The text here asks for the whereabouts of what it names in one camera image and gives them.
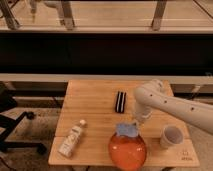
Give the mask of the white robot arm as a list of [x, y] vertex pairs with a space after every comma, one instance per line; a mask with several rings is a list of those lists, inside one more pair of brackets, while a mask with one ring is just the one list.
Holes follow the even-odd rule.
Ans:
[[168, 96], [163, 88], [160, 80], [151, 80], [134, 89], [133, 117], [139, 124], [158, 109], [213, 135], [213, 105]]

